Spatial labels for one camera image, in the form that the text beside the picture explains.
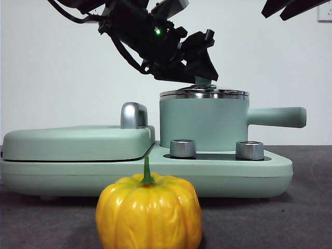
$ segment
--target pepper stem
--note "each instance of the pepper stem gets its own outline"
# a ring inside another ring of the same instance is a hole
[[[144,177],[141,180],[141,183],[143,185],[148,185],[148,184],[151,184],[151,183],[155,183],[155,180],[150,175],[149,157],[148,156],[144,158]]]

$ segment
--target mint green toy stove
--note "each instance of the mint green toy stove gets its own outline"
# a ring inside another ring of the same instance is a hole
[[[215,88],[161,94],[161,141],[146,107],[123,105],[119,126],[8,133],[1,178],[18,193],[52,199],[99,196],[117,179],[150,169],[189,180],[199,197],[268,198],[289,186],[292,162],[247,140],[250,124],[303,127],[302,107],[249,109],[248,93]]]

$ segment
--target wall outlet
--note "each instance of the wall outlet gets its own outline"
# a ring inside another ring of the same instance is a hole
[[[332,23],[332,1],[318,7],[318,22]]]

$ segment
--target stove knob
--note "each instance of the stove knob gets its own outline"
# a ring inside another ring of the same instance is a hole
[[[196,143],[194,140],[175,139],[171,141],[170,154],[172,157],[195,157]]]
[[[237,142],[236,157],[245,160],[264,159],[264,145],[261,142]]]

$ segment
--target gray table surface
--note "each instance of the gray table surface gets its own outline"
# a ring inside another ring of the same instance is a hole
[[[332,146],[266,146],[293,161],[288,190],[270,199],[200,198],[199,249],[332,248]],[[45,202],[1,186],[2,249],[101,249],[97,198]]]

